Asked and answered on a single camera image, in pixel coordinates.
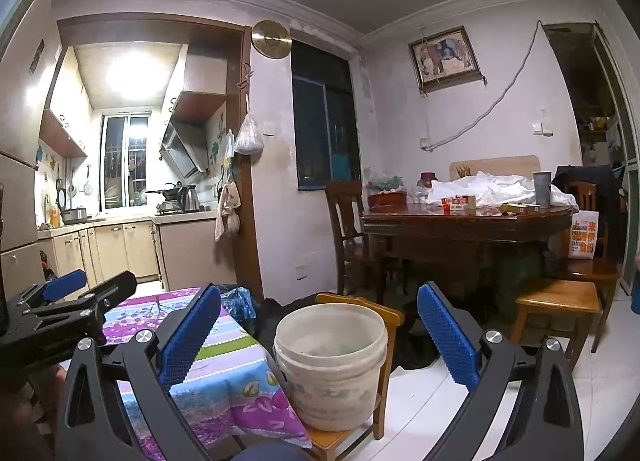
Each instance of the electric kettle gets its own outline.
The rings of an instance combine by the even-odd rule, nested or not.
[[[183,212],[200,211],[200,202],[198,201],[198,194],[196,194],[195,185],[181,186],[178,190],[176,199]]]

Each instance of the kitchen counter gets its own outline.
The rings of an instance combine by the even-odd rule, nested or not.
[[[151,214],[137,214],[131,216],[97,216],[89,219],[87,222],[80,224],[68,224],[61,226],[60,228],[52,228],[50,230],[38,231],[38,240],[51,239],[52,237],[58,237],[59,235],[66,235],[72,232],[78,232],[87,228],[95,228],[96,226],[110,226],[112,224],[124,224],[126,222],[140,222],[151,221],[155,224],[171,224],[175,222],[191,222],[200,221],[206,219],[215,219],[218,215],[217,212],[194,212],[191,214],[171,214],[171,215],[157,215]]]

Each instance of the framed picture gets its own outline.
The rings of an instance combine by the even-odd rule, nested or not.
[[[412,42],[409,51],[424,92],[484,79],[463,26]]]

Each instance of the table covered with tablecloth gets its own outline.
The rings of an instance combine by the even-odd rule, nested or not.
[[[132,298],[106,314],[108,343],[127,342],[141,329],[155,330],[171,311],[188,305],[199,288]],[[170,394],[205,446],[229,435],[252,433],[310,447],[310,439],[284,394],[277,365],[224,308],[183,383]],[[129,383],[120,392],[144,452],[163,459]]]

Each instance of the gold cymbal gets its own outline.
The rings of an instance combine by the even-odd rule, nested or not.
[[[268,58],[284,58],[291,51],[289,31],[274,20],[262,20],[251,30],[254,47]]]

